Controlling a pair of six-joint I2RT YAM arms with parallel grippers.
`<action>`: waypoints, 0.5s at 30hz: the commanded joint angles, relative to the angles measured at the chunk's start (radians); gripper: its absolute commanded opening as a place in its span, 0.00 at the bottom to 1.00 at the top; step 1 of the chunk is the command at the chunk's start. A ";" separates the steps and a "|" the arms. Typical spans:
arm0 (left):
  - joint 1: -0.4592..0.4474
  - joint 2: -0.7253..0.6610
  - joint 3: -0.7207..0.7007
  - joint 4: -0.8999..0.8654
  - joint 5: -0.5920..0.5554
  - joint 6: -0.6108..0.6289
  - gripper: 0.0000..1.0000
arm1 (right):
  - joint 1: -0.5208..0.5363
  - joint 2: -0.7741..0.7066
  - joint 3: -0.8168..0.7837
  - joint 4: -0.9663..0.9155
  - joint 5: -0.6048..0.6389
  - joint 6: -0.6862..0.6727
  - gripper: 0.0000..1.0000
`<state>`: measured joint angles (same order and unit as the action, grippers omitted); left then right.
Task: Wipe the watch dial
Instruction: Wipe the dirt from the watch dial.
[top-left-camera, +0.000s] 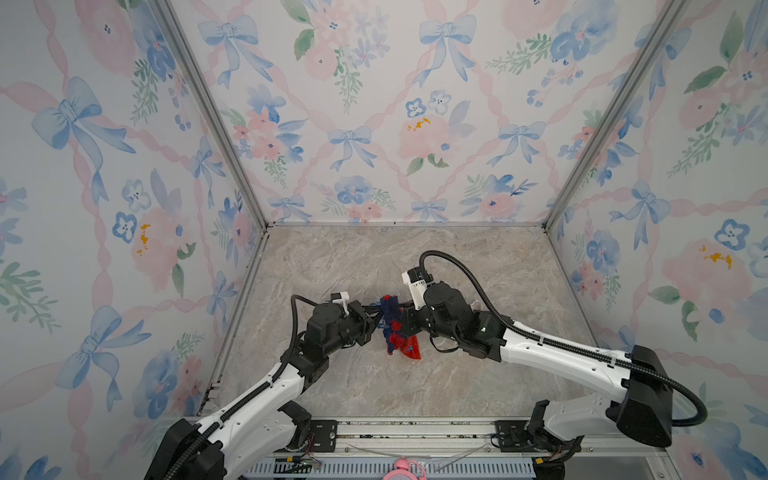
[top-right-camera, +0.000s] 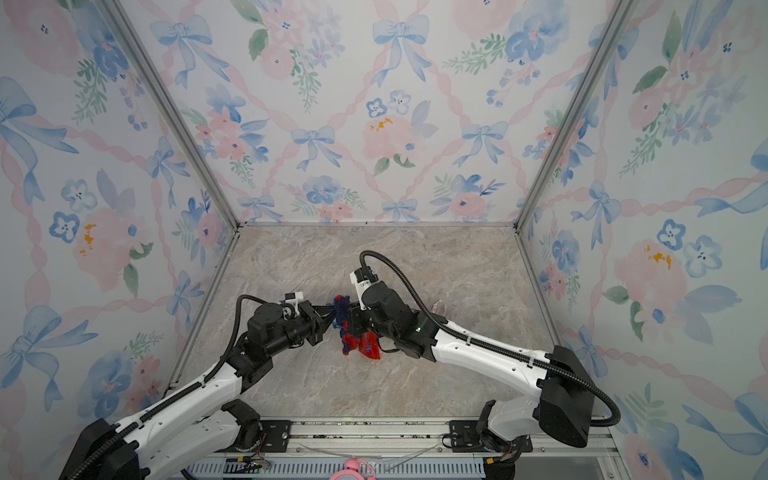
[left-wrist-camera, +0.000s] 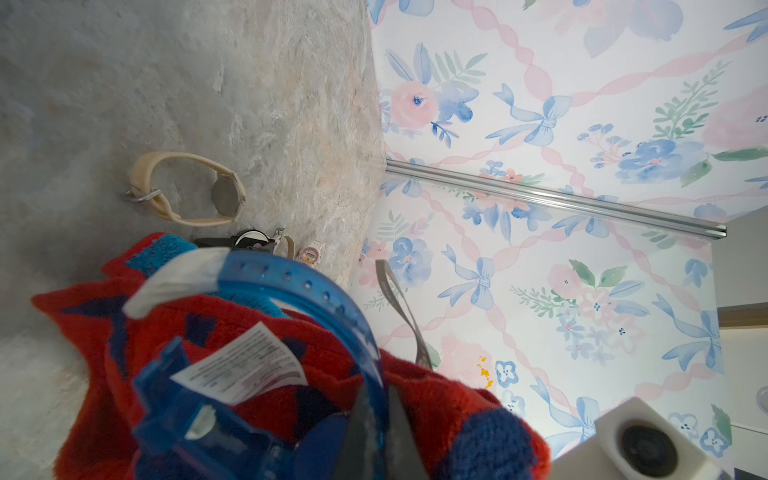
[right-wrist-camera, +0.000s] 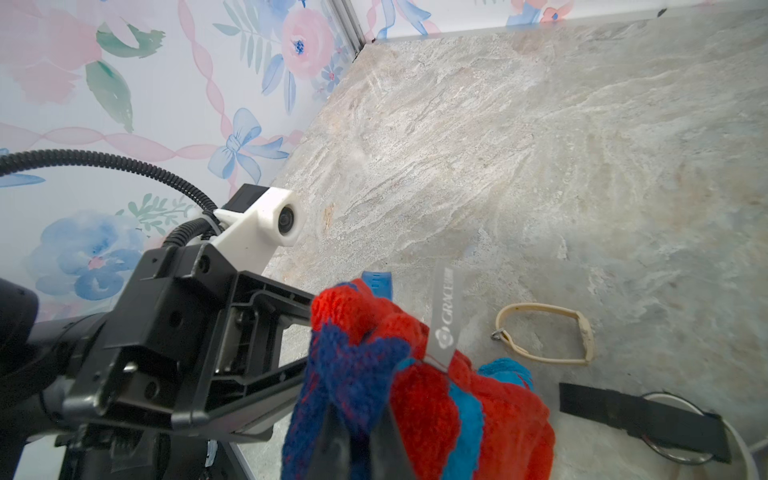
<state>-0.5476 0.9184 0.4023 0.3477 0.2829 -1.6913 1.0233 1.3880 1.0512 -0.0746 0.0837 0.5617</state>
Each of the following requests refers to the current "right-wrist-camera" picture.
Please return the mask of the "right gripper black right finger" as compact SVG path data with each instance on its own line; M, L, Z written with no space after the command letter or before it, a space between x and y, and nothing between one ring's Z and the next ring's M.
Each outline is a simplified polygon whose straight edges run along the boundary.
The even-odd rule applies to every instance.
M369 460L374 480L417 479L390 407L383 410L370 433Z

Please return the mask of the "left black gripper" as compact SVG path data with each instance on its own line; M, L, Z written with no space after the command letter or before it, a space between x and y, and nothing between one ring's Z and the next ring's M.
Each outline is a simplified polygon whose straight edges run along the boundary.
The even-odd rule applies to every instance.
M210 243L149 250L105 314L63 416L267 442L296 404L307 367L304 358L280 363L283 333L309 326L313 299L261 275L236 275Z

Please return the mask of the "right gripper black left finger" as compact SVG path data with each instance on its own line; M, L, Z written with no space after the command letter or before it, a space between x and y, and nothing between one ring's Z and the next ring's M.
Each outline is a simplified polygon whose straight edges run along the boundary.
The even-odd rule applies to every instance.
M307 472L308 480L348 480L351 436L338 409L329 405L317 436Z

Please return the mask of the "red blue patterned cloth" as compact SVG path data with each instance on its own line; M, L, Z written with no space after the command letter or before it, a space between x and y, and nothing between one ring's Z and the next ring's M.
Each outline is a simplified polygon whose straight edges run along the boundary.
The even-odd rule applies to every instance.
M420 479L546 479L554 461L549 410L520 363L474 367L456 352L446 371L425 361L428 327L360 279L311 305L301 393L282 448L281 475L305 479L328 411L350 436L349 477L372 475L367 449L391 411Z

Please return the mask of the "blue strap watch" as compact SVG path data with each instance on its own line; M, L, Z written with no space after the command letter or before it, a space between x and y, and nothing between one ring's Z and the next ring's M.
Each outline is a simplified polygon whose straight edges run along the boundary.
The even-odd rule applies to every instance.
M393 276L390 272L363 271L361 280L375 297L393 300Z

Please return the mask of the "black watch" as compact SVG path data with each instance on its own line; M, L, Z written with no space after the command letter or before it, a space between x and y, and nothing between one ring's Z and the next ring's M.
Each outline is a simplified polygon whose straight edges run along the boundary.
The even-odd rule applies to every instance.
M666 479L758 479L750 447L723 416L670 392L640 396L561 383L562 413L644 443L671 464Z

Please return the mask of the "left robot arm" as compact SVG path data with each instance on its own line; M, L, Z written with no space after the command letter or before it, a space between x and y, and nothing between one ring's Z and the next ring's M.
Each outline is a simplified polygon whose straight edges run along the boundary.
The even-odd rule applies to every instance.
M196 479L213 447L268 441L306 369L280 364L282 336L312 300L210 243L147 251L105 313L40 322L36 294L3 282L2 477L47 435L64 479Z

